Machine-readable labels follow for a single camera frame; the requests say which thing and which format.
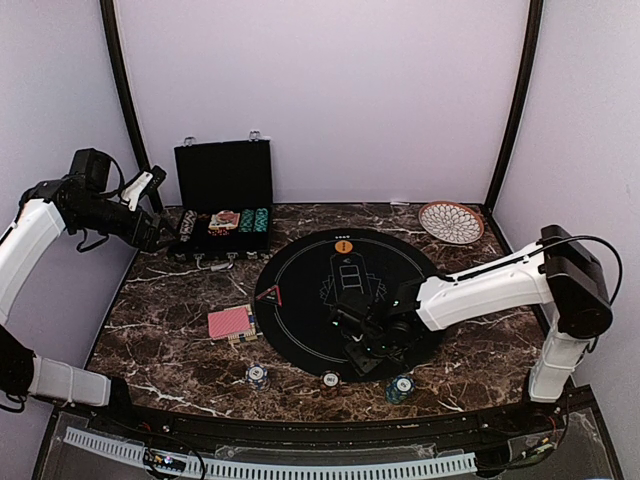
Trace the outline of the blue-green chip stack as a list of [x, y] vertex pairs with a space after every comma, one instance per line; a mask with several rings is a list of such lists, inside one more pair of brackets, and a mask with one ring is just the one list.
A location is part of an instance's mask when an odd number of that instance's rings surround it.
[[407, 375], [395, 377], [385, 388], [385, 398], [388, 403], [398, 405], [406, 401], [413, 393], [415, 383]]

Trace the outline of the red chip stack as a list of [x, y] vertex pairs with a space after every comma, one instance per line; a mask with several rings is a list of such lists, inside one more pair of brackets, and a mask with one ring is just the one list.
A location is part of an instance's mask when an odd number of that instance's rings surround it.
[[320, 392], [328, 398], [336, 397], [340, 393], [341, 377], [338, 372], [325, 371], [321, 375]]

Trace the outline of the orange big blind button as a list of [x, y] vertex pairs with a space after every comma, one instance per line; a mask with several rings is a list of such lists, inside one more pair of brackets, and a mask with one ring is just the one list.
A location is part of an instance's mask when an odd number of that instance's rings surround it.
[[339, 254], [348, 254], [353, 251], [354, 246], [349, 240], [342, 239], [335, 243], [334, 248]]

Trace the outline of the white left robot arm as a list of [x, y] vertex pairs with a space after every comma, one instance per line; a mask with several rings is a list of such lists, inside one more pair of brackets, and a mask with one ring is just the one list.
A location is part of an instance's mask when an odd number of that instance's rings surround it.
[[[17, 216], [1, 237], [3, 321], [33, 268], [62, 233], [95, 231], [103, 241], [117, 236], [146, 252], [165, 247], [160, 236], [169, 224], [139, 204], [156, 192], [165, 171], [154, 166], [108, 190], [109, 173], [115, 165], [104, 152], [81, 149], [75, 152], [66, 175], [42, 181], [23, 193]], [[1, 389], [9, 401], [3, 408], [13, 413], [22, 412], [26, 399], [35, 396], [103, 407], [103, 421], [120, 436], [134, 435], [141, 427], [140, 412], [119, 398], [127, 390], [124, 381], [42, 357], [7, 329], [1, 331]]]

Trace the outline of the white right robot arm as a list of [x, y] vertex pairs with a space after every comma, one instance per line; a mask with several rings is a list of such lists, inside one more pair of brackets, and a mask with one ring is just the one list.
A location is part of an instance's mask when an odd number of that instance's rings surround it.
[[582, 245], [587, 239], [549, 225], [538, 241], [511, 255], [403, 282], [387, 301], [348, 288], [328, 320], [351, 338], [347, 355], [365, 374], [375, 360], [400, 360], [427, 332], [510, 308], [553, 305], [549, 332], [528, 377], [528, 397], [510, 413], [511, 426], [530, 434], [547, 420], [548, 403], [560, 399], [589, 344], [613, 322], [615, 296], [607, 291], [600, 261]]

